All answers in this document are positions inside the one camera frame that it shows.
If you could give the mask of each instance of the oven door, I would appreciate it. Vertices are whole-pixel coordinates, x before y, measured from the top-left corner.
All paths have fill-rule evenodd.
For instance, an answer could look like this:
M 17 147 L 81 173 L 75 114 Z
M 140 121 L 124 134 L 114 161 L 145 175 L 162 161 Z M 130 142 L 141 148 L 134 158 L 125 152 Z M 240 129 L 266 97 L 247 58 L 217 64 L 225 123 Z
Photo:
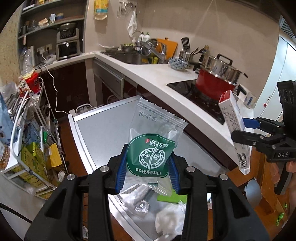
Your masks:
M 77 56 L 80 54 L 79 40 L 57 44 L 57 60 Z

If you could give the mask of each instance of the hanging yellow bag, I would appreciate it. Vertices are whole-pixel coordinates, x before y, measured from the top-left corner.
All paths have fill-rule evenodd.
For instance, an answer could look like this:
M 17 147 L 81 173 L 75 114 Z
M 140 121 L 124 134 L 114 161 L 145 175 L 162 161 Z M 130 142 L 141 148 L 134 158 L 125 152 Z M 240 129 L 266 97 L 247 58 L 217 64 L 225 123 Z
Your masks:
M 94 19 L 103 20 L 107 18 L 109 0 L 94 0 Z

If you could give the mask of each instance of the white circular logo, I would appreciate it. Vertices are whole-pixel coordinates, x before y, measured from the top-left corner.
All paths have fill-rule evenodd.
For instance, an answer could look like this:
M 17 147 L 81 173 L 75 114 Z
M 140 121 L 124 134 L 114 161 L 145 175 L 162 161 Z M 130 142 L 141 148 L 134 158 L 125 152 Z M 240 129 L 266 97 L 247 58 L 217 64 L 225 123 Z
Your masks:
M 143 150 L 139 155 L 140 164 L 150 169 L 158 168 L 165 161 L 165 152 L 164 150 L 154 148 L 147 148 Z

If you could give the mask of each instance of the box with barcode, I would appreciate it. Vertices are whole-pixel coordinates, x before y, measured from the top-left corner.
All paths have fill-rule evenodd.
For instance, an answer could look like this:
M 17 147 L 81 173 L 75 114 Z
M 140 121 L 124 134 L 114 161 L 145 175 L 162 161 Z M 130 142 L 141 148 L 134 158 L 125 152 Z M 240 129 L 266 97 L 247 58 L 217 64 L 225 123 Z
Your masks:
M 244 121 L 231 90 L 224 92 L 218 103 L 230 133 L 234 130 L 244 131 Z M 235 163 L 240 171 L 246 175 L 250 172 L 250 148 L 247 145 L 234 143 L 236 152 Z

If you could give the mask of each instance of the brown floor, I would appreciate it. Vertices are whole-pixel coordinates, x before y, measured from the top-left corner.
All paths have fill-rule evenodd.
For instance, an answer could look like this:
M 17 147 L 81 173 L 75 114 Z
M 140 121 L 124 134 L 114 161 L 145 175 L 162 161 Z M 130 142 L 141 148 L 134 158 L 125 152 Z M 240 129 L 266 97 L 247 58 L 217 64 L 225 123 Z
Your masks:
M 68 167 L 70 173 L 74 173 L 77 176 L 84 176 L 87 175 L 87 172 L 83 166 L 83 163 L 80 159 L 79 153 L 77 151 L 74 139 L 72 137 L 72 133 L 70 130 L 70 125 L 68 120 L 65 120 L 63 122 L 59 123 L 61 127 L 61 141 L 62 146 L 64 148 L 64 151 L 66 153 L 66 161 L 69 161 L 70 165 Z M 242 175 L 241 172 L 238 169 L 235 169 L 228 174 L 228 176 L 231 178 L 231 180 L 236 184 L 237 186 L 242 185 L 246 181 L 250 180 L 250 176 L 257 177 L 257 173 L 259 168 L 259 159 L 260 154 L 256 151 L 252 152 L 251 156 L 251 165 L 252 169 L 250 174 L 248 175 Z M 267 190 L 268 195 L 273 195 L 273 188 L 270 190 Z M 289 195 L 286 193 L 283 196 L 277 196 L 277 198 L 280 201 L 280 207 L 283 206 L 285 202 L 289 203 Z M 281 230 L 281 227 L 283 225 L 283 220 L 280 221 L 279 226 L 276 226 L 276 220 L 279 215 L 278 210 L 275 210 L 274 212 L 271 212 L 269 214 L 266 214 L 265 210 L 261 207 L 264 205 L 259 205 L 255 208 L 255 211 L 261 221 L 263 222 L 264 226 L 266 227 L 270 239 L 273 239 L 276 234 Z M 112 229 L 113 231 L 116 230 L 116 232 L 113 232 L 114 239 L 117 241 L 132 241 L 132 238 L 127 234 L 127 232 L 121 227 L 121 225 L 116 221 L 116 219 L 111 215 L 111 222 L 112 222 Z M 84 206 L 84 212 L 83 212 L 83 221 L 84 225 L 87 226 L 87 205 Z M 212 210 L 208 211 L 208 240 L 213 238 L 213 212 Z
M 66 154 L 66 161 L 69 161 L 70 165 L 68 167 L 69 173 L 74 173 L 77 176 L 85 176 L 87 175 L 87 172 L 83 166 L 83 163 L 80 159 L 78 150 L 76 148 L 69 121 L 65 120 L 63 122 L 59 123 L 59 126 L 61 127 L 60 136 L 61 136 L 61 142 L 62 146 L 64 148 L 64 152 Z M 88 195 L 85 194 L 84 200 L 83 200 L 83 225 L 87 227 L 87 203 L 88 203 Z M 110 214 L 111 216 L 111 223 L 112 223 L 112 229 L 113 229 L 113 235 L 114 239 L 116 241 L 132 241 L 131 236 L 128 235 L 128 233 L 121 227 L 121 225 L 116 221 L 116 219 Z

